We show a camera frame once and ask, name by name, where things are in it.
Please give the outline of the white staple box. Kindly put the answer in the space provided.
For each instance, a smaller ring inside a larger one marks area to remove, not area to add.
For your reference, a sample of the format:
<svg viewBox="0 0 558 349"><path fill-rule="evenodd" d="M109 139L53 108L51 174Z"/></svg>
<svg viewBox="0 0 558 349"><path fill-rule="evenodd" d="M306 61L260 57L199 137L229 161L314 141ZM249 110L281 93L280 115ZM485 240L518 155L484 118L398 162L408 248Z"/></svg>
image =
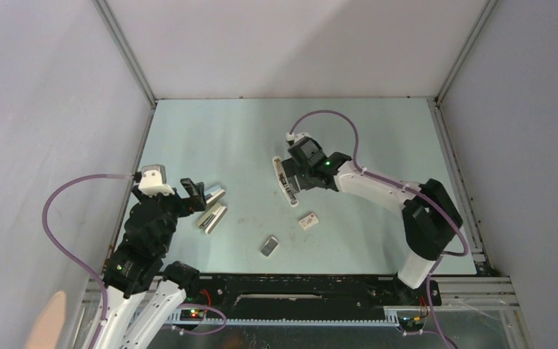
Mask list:
<svg viewBox="0 0 558 349"><path fill-rule="evenodd" d="M299 225L303 230L308 230L319 223L318 216L315 213L309 213L299 221Z"/></svg>

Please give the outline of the grey staple strip block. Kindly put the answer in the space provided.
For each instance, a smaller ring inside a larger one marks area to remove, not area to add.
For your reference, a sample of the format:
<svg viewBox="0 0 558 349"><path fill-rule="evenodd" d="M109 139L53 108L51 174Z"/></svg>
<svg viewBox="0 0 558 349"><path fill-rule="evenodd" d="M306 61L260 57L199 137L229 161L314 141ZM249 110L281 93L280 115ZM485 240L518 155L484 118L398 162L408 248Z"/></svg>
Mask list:
<svg viewBox="0 0 558 349"><path fill-rule="evenodd" d="M265 256L269 257L278 247L279 241L274 236L270 236L262 246L260 253Z"/></svg>

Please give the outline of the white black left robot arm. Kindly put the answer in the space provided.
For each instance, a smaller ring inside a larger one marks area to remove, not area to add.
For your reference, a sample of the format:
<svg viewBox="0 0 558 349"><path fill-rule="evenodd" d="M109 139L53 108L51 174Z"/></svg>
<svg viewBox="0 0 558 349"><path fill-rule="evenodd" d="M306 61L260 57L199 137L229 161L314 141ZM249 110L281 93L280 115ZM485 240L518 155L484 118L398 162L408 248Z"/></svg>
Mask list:
<svg viewBox="0 0 558 349"><path fill-rule="evenodd" d="M159 177L140 174L131 189L137 203L99 285L102 301L88 348L147 348L179 305L201 293L199 270L182 262L164 265L179 219L206 208L205 185L180 181L187 196Z"/></svg>

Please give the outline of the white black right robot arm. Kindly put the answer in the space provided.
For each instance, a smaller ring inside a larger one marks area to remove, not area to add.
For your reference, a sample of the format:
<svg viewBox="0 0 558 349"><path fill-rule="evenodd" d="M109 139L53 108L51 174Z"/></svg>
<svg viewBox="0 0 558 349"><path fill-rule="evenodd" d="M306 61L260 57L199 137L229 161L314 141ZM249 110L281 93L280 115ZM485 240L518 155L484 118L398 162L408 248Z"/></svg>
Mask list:
<svg viewBox="0 0 558 349"><path fill-rule="evenodd" d="M364 198L402 218L410 251L397 272L393 292L404 304L420 298L422 284L463 225L443 184L434 179L426 183L395 180L369 172L347 154L326 155L307 133L289 135L288 144L289 157L275 156L272 165L291 206L298 205L298 193L320 188Z"/></svg>

